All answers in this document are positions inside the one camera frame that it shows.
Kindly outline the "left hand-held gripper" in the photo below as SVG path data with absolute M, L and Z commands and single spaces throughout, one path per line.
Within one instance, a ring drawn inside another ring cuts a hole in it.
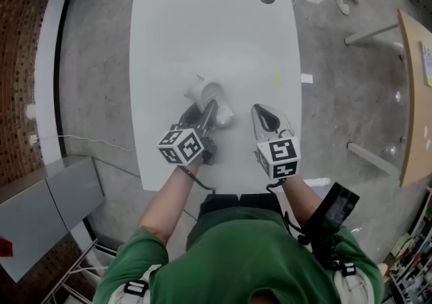
M 203 112 L 194 103 L 181 115 L 178 124 L 171 125 L 156 144 L 167 163 L 188 166 L 201 157 L 204 165 L 213 165 L 216 145 L 209 134 L 215 129 L 218 108 L 215 99 Z M 201 126 L 193 127 L 199 121 Z

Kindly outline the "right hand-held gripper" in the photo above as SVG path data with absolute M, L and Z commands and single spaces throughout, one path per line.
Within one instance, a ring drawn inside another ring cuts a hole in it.
M 300 165 L 300 141 L 292 132 L 288 118 L 268 105 L 251 108 L 256 138 L 255 155 L 271 180 L 294 176 Z

